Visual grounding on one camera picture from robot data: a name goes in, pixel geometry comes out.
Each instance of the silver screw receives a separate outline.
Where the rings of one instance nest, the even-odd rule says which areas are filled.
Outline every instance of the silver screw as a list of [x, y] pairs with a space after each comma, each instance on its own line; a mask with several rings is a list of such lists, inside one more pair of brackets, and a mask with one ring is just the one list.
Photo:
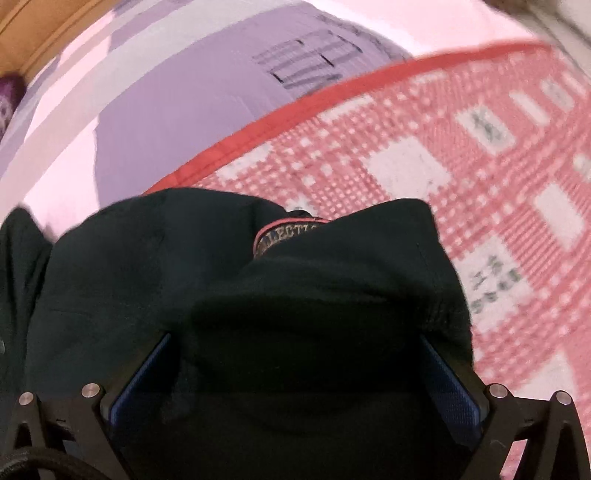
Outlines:
[[570, 405], [570, 403], [573, 401], [571, 396], [563, 391], [556, 392], [556, 400], [562, 403], [562, 405]]
[[29, 405], [35, 398], [31, 392], [25, 392], [20, 397], [18, 397], [18, 402], [24, 407], [25, 405]]
[[491, 392], [491, 395], [496, 398], [505, 398], [509, 393], [506, 386], [501, 385], [500, 383], [493, 383], [489, 387], [489, 391]]
[[100, 386], [96, 383], [89, 383], [82, 387], [82, 396], [84, 398], [92, 398], [99, 394]]

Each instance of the wooden bed frame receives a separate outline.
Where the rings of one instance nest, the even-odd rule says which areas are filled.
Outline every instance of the wooden bed frame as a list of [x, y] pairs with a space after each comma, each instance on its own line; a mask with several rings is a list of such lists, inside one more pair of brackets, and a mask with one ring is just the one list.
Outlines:
[[120, 0], [0, 0], [0, 76], [27, 83]]

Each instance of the red trim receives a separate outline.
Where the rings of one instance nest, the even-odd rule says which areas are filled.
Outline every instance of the red trim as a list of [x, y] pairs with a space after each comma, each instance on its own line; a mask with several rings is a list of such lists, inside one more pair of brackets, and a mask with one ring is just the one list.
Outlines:
[[256, 246], [258, 245], [258, 241], [261, 239], [261, 237], [263, 236], [263, 233], [267, 233], [269, 230], [271, 230], [272, 228], [281, 225], [282, 223], [312, 223], [312, 222], [316, 222], [316, 223], [329, 223], [329, 220], [325, 220], [323, 218], [315, 218], [315, 217], [309, 217], [309, 218], [282, 218], [279, 220], [275, 220], [274, 222], [269, 223], [268, 225], [265, 225], [263, 228], [261, 228], [256, 237], [255, 237], [255, 241], [252, 244], [252, 253], [253, 255], [256, 254]]
[[175, 172], [153, 185], [146, 193], [172, 187], [188, 187], [211, 175], [232, 160], [241, 157], [286, 130], [350, 98], [382, 88], [394, 81], [434, 69], [449, 68], [465, 61], [488, 60], [513, 51], [549, 50], [539, 41], [495, 44], [478, 50], [444, 53], [407, 63], [396, 63], [364, 76], [337, 83], [313, 95], [302, 97], [269, 113], [214, 146], [202, 151]]

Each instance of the pink patterned blanket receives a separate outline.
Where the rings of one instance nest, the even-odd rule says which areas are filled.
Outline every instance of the pink patterned blanket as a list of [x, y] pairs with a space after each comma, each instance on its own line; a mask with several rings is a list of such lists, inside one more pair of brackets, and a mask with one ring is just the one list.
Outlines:
[[571, 392], [589, 440], [590, 90], [541, 44], [394, 65], [250, 124], [150, 191], [246, 193], [327, 219], [426, 200], [479, 375], [518, 396]]

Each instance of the bed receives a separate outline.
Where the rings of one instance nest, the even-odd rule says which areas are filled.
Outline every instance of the bed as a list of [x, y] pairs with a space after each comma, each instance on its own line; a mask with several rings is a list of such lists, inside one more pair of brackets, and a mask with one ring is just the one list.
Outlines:
[[572, 393], [591, 438], [590, 89], [479, 0], [129, 0], [30, 83], [0, 143], [0, 218], [23, 203], [58, 238], [179, 186], [327, 219], [422, 198], [477, 372]]

